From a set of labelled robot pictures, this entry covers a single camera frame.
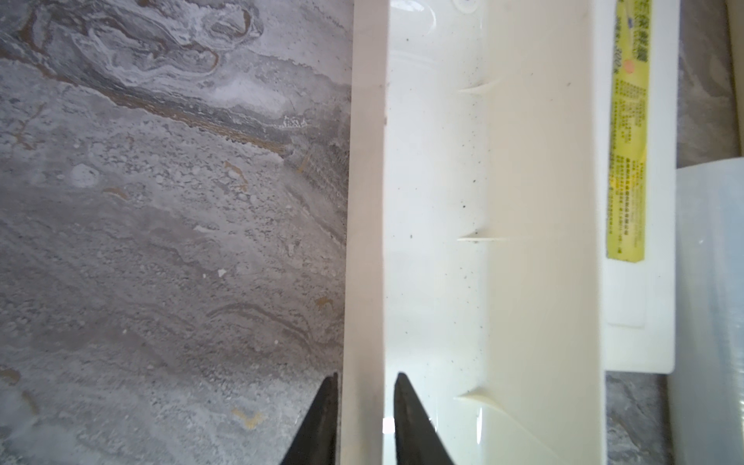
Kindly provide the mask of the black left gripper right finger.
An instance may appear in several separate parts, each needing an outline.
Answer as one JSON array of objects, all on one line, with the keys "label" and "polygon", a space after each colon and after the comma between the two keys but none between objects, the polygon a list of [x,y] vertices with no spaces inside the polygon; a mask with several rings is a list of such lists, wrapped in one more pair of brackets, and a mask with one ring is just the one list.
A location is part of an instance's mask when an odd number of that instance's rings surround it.
[{"label": "black left gripper right finger", "polygon": [[454,465],[405,373],[394,384],[393,417],[398,465]]}]

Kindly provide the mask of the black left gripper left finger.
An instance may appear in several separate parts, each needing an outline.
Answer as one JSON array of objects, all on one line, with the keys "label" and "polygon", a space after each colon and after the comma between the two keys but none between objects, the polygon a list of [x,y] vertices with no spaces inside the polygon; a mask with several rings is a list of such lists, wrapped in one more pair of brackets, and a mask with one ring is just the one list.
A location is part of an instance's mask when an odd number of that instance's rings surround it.
[{"label": "black left gripper left finger", "polygon": [[339,410],[339,377],[321,383],[281,465],[335,465]]}]

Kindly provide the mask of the cream dispenser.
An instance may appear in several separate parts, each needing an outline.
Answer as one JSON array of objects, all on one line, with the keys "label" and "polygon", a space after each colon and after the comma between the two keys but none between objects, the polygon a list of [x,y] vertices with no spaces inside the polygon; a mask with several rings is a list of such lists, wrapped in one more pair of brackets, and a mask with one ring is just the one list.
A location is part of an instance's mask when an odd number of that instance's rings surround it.
[{"label": "cream dispenser", "polygon": [[740,152],[744,145],[744,1],[727,0]]},{"label": "cream dispenser", "polygon": [[[457,464],[604,464],[606,374],[674,367],[676,1],[359,1],[339,460],[405,374]],[[649,70],[644,257],[608,253],[613,76]]]}]

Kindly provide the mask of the plastic wrap roll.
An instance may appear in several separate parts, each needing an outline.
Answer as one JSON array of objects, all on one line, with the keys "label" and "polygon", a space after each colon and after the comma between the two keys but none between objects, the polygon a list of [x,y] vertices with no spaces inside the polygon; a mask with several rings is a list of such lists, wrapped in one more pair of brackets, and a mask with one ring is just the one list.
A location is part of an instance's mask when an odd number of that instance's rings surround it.
[{"label": "plastic wrap roll", "polygon": [[677,173],[675,368],[678,464],[743,461],[743,161]]}]

